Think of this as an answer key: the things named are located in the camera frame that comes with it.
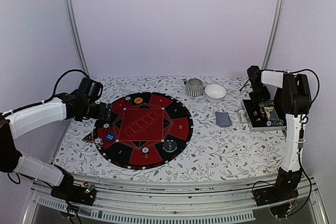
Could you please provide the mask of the blue small blind button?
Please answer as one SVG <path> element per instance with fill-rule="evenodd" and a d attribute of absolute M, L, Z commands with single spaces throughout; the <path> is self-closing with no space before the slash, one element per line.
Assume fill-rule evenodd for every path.
<path fill-rule="evenodd" d="M 106 135 L 105 139 L 107 142 L 113 142 L 116 139 L 116 135 L 114 133 L 109 133 Z"/>

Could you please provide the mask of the blue pink chip stack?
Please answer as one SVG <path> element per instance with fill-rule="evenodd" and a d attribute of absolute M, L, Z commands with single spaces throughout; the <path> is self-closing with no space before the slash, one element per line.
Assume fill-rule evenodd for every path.
<path fill-rule="evenodd" d="M 97 148 L 102 148 L 103 147 L 103 139 L 100 137 L 97 137 L 94 139 L 94 143 Z"/>

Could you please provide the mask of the orange big blind button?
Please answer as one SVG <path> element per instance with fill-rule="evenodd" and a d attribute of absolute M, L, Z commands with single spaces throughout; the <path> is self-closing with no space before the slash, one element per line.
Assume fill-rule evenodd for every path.
<path fill-rule="evenodd" d="M 140 104 L 142 102 L 143 102 L 143 99 L 141 97 L 137 97 L 137 98 L 134 99 L 135 104 Z"/>

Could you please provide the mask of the blue playing card deck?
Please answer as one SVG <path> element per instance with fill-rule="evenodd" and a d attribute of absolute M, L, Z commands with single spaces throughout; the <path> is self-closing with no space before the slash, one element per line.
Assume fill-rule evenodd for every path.
<path fill-rule="evenodd" d="M 220 127 L 229 127 L 232 125 L 232 121 L 227 112 L 216 112 L 216 125 Z"/>

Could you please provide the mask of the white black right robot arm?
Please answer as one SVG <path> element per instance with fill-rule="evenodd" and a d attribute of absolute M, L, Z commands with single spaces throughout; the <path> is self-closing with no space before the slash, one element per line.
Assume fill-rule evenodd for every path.
<path fill-rule="evenodd" d="M 302 148 L 308 113 L 315 101 L 311 96 L 306 72 L 247 69 L 247 83 L 251 86 L 248 100 L 242 108 L 251 131 L 284 130 L 285 155 L 278 170 L 276 182 L 267 189 L 258 189 L 253 195 L 258 202 L 282 201 L 298 196 L 297 186 L 303 173 Z"/>

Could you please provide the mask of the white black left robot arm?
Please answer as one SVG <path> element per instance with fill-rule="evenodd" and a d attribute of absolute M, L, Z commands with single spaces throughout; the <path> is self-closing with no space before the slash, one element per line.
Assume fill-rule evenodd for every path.
<path fill-rule="evenodd" d="M 63 168 L 29 157 L 15 147 L 20 136 L 47 124 L 74 119 L 105 120 L 106 104 L 97 104 L 103 85 L 86 74 L 72 93 L 53 91 L 50 98 L 1 114 L 1 172 L 17 173 L 39 180 L 52 188 L 54 197 L 74 201 L 92 196 L 94 185 L 74 185 L 74 178 Z"/>

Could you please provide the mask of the aluminium poker chip case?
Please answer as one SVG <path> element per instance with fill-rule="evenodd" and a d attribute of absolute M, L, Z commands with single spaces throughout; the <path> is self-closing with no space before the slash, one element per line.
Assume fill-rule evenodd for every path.
<path fill-rule="evenodd" d="M 267 120 L 263 108 L 273 106 L 279 119 Z M 259 105 L 252 104 L 251 100 L 241 100 L 241 106 L 237 109 L 240 123 L 247 123 L 252 132 L 283 131 L 286 129 L 286 117 L 281 107 L 274 100 L 268 100 Z"/>

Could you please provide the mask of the boxed playing card deck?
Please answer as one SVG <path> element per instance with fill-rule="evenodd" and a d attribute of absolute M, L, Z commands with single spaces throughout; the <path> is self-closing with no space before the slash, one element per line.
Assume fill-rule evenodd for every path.
<path fill-rule="evenodd" d="M 270 106 L 270 107 L 265 106 L 263 108 L 263 110 L 264 110 L 264 114 L 265 114 L 267 120 L 277 120 L 277 119 L 279 119 L 279 117 L 277 115 L 277 112 L 276 112 L 276 110 L 273 106 Z"/>

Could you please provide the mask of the white ceramic bowl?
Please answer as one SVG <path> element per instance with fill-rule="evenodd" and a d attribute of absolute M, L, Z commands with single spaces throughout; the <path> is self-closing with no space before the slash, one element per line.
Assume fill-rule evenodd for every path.
<path fill-rule="evenodd" d="M 226 89 L 217 84 L 209 84 L 204 89 L 205 98 L 211 103 L 222 102 L 226 93 Z"/>

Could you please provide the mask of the round red black poker mat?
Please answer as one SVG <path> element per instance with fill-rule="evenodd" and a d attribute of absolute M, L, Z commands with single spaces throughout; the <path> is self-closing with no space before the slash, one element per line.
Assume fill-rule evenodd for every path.
<path fill-rule="evenodd" d="M 125 104 L 125 98 L 131 102 Z M 143 102 L 135 104 L 141 97 Z M 88 138 L 103 139 L 99 153 L 111 164 L 121 168 L 140 170 L 162 166 L 178 157 L 191 140 L 193 120 L 188 109 L 177 99 L 157 92 L 140 92 L 121 97 L 112 102 L 113 122 L 97 120 Z M 105 132 L 103 125 L 110 124 Z M 106 135 L 115 134 L 115 141 L 107 142 Z M 167 153 L 162 145 L 166 140 L 174 140 L 177 150 Z M 148 147 L 148 154 L 141 149 Z"/>

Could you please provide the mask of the striped grey ceramic mug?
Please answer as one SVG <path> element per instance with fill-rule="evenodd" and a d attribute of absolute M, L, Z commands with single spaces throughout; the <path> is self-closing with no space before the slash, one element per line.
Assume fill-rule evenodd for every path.
<path fill-rule="evenodd" d="M 204 84 L 200 79 L 183 79 L 186 94 L 190 97 L 200 97 L 204 92 Z"/>

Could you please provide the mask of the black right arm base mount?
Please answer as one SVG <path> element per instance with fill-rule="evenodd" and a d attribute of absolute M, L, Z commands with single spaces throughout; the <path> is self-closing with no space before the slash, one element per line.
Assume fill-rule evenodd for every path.
<path fill-rule="evenodd" d="M 281 205 L 269 207 L 270 214 L 278 220 L 288 219 L 289 217 L 297 214 L 308 203 L 312 193 L 312 182 L 309 180 L 309 192 L 304 203 L 297 208 L 299 193 L 296 189 L 293 191 L 281 191 L 279 194 L 276 192 L 275 186 L 266 181 L 256 181 L 251 189 L 257 206 L 264 206 L 286 201 Z"/>

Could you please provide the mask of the aluminium front rail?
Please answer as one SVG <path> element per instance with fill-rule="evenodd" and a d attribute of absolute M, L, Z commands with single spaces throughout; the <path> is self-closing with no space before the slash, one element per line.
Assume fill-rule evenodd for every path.
<path fill-rule="evenodd" d="M 285 201 L 257 205 L 253 191 L 265 189 L 275 176 L 211 182 L 138 182 L 75 176 L 75 183 L 96 187 L 92 206 L 67 210 L 50 188 L 35 182 L 23 223 L 330 223 L 314 179 L 303 178 L 291 215 L 273 215 Z"/>

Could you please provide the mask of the aluminium frame post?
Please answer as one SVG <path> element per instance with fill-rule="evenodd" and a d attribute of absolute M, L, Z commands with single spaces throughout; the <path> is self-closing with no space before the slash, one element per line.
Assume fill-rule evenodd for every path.
<path fill-rule="evenodd" d="M 78 31 L 76 17 L 75 17 L 75 10 L 74 10 L 72 0 L 64 0 L 64 2 L 65 2 L 65 7 L 66 7 L 68 20 L 69 20 L 70 30 L 71 30 L 71 34 L 72 34 L 73 41 L 74 41 L 74 44 L 75 44 L 75 49 L 76 49 L 76 53 L 77 53 L 77 56 L 78 56 L 78 61 L 79 61 L 80 68 L 87 75 L 90 75 L 89 74 L 89 68 L 88 68 L 88 65 L 87 65 L 87 61 L 85 59 L 85 54 L 83 52 L 82 44 L 81 44 L 81 41 L 80 41 L 79 31 Z"/>
<path fill-rule="evenodd" d="M 272 56 L 272 52 L 273 52 L 275 42 L 276 42 L 276 37 L 277 37 L 277 32 L 278 32 L 278 28 L 280 24 L 281 13 L 283 10 L 284 2 L 285 0 L 276 0 L 275 12 L 274 12 L 274 17 L 272 21 L 271 31 L 270 31 L 266 51 L 265 51 L 265 56 L 264 56 L 263 63 L 261 66 L 262 69 L 267 69 L 271 61 L 271 56 Z"/>

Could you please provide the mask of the left aluminium frame post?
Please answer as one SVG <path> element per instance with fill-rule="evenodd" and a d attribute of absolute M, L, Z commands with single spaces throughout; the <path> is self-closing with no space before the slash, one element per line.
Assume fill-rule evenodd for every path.
<path fill-rule="evenodd" d="M 64 0 L 64 2 L 65 2 L 65 7 L 66 7 L 68 20 L 69 20 L 70 30 L 71 30 L 71 34 L 72 34 L 73 41 L 74 41 L 74 44 L 75 44 L 75 49 L 76 49 L 76 53 L 77 53 L 77 56 L 78 56 L 78 61 L 79 61 L 80 68 L 87 75 L 90 75 L 89 74 L 89 68 L 88 68 L 88 65 L 87 65 L 87 61 L 85 59 L 85 54 L 83 52 L 82 44 L 81 44 L 81 41 L 80 41 L 79 31 L 78 31 L 76 17 L 75 17 L 75 10 L 74 10 L 72 0 Z"/>

